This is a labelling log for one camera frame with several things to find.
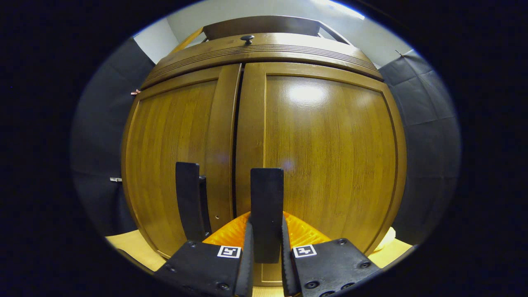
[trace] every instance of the orange soft pad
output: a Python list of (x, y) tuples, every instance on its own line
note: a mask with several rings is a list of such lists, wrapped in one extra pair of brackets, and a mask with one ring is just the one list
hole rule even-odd
[[(309, 244), (328, 242), (331, 239), (303, 220), (283, 212), (290, 233), (290, 248)], [(225, 224), (215, 233), (206, 238), (203, 243), (226, 246), (240, 246), (244, 250), (244, 236), (249, 212)]]

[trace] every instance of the cabinet door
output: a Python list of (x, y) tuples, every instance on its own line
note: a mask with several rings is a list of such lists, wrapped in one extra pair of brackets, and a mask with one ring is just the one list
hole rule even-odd
[(232, 156), (240, 64), (196, 71), (136, 96), (122, 148), (125, 195), (141, 234), (165, 257), (186, 241), (176, 200), (175, 163), (200, 165), (212, 231), (232, 213)]
[[(377, 80), (309, 64), (247, 64), (236, 150), (238, 215), (250, 210), (251, 168), (283, 168), (284, 211), (367, 255), (398, 211), (403, 126)], [(279, 264), (257, 264), (255, 275), (255, 285), (280, 285)]]

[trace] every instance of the gray curtain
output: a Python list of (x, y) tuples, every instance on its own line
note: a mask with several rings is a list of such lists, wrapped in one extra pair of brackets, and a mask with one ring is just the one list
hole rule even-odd
[(379, 69), (396, 101), (407, 143), (407, 179), (393, 227), (422, 243), (456, 187), (461, 140), (456, 111), (438, 74), (413, 50)]
[(121, 177), (121, 139), (139, 88), (154, 64), (133, 39), (127, 40), (94, 73), (73, 118), (73, 182), (88, 216), (103, 236), (136, 229)]

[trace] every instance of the white wall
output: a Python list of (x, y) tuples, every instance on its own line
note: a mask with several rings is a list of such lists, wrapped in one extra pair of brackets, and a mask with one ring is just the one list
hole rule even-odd
[[(290, 15), (319, 20), (348, 39), (377, 67), (384, 66), (411, 47), (372, 20), (351, 16), (346, 10), (328, 5), (325, 0), (205, 0), (167, 17), (172, 32), (184, 40), (198, 28), (237, 17)], [(195, 42), (205, 38), (201, 34)]]
[(179, 44), (166, 17), (143, 29), (134, 40), (155, 64)]

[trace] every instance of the black metal plate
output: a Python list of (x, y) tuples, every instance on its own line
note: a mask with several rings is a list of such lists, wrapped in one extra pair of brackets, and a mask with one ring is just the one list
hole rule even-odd
[(282, 241), (284, 171), (251, 169), (251, 223), (256, 263), (278, 263)]
[(196, 296), (232, 297), (242, 257), (219, 257), (221, 246), (187, 242), (154, 276)]
[(185, 237), (202, 241), (211, 234), (205, 177), (195, 163), (176, 162), (176, 198)]
[(338, 292), (380, 270), (346, 238), (299, 249), (300, 257), (291, 254), (303, 297)]

